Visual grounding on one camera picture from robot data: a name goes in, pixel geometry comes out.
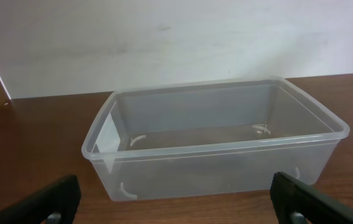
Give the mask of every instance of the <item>container bottom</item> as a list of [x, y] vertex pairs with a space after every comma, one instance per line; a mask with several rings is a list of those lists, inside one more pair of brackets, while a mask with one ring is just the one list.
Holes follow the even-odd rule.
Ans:
[[244, 124], [131, 135], [125, 150], [200, 146], [281, 137], [267, 124]]

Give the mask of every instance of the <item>wooden table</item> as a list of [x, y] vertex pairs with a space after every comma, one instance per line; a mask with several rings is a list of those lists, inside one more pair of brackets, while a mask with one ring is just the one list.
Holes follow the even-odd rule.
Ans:
[[[315, 188], [353, 208], [353, 74], [292, 78], [350, 127]], [[112, 202], [81, 145], [110, 93], [13, 100], [0, 108], [0, 209], [65, 174], [82, 199], [74, 223], [277, 223], [269, 191]]]

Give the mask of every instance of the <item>plastic storage box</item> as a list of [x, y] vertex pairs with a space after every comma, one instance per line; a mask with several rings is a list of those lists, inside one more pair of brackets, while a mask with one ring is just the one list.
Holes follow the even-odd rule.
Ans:
[[269, 189], [286, 172], [314, 184], [349, 127], [278, 77], [114, 92], [82, 153], [112, 200]]

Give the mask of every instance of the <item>container lip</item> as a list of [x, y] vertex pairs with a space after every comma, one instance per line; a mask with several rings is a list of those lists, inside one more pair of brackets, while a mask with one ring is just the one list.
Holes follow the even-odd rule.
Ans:
[[[167, 147], [167, 148], [145, 149], [145, 150], [137, 150], [137, 151], [115, 151], [115, 152], [88, 152], [87, 151], [88, 142], [91, 141], [91, 137], [93, 135], [94, 130], [96, 130], [96, 128], [99, 128], [97, 124], [100, 118], [102, 117], [104, 110], [108, 107], [108, 104], [112, 101], [112, 99], [119, 93], [138, 91], [138, 90], [155, 90], [155, 89], [179, 87], [179, 86], [208, 85], [208, 84], [216, 84], [216, 83], [261, 81], [261, 80], [277, 80], [288, 85], [294, 91], [309, 99], [323, 112], [325, 112], [331, 119], [333, 119], [342, 128], [342, 131], [332, 132], [332, 133], [284, 137], [284, 138], [227, 142], [227, 143], [207, 144], [207, 145], [199, 145], [199, 146]], [[284, 144], [341, 140], [348, 136], [349, 131], [350, 131], [349, 126], [342, 119], [340, 119], [333, 112], [327, 109], [324, 105], [318, 102], [318, 100], [314, 99], [311, 95], [307, 94], [305, 91], [301, 90], [300, 88], [290, 83], [289, 81], [285, 80], [284, 78], [277, 77], [277, 76], [269, 76], [269, 77], [263, 77], [263, 78], [257, 78], [257, 79], [238, 78], [238, 79], [231, 79], [231, 80], [217, 80], [217, 81], [195, 82], [195, 83], [187, 83], [187, 84], [185, 83], [185, 84], [176, 84], [176, 85], [163, 85], [163, 86], [157, 86], [157, 87], [151, 87], [151, 88], [148, 87], [148, 88], [136, 88], [136, 89], [124, 90], [124, 91], [114, 91], [110, 95], [110, 97], [105, 101], [103, 106], [100, 108], [100, 111], [96, 115], [96, 118], [93, 120], [93, 123], [89, 129], [89, 132], [82, 144], [82, 154], [86, 159], [93, 161], [98, 159], [115, 159], [115, 158], [141, 157], [141, 156], [158, 156], [158, 155], [168, 155], [168, 154], [185, 154], [185, 153], [193, 153], [193, 152], [223, 151], [223, 150], [230, 150], [230, 149], [244, 149], [249, 147], [266, 147], [266, 146], [279, 146]]]

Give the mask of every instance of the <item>white wall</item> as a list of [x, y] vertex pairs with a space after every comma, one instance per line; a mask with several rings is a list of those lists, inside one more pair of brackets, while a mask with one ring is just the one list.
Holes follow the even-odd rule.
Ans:
[[353, 73], [353, 0], [0, 0], [12, 98]]

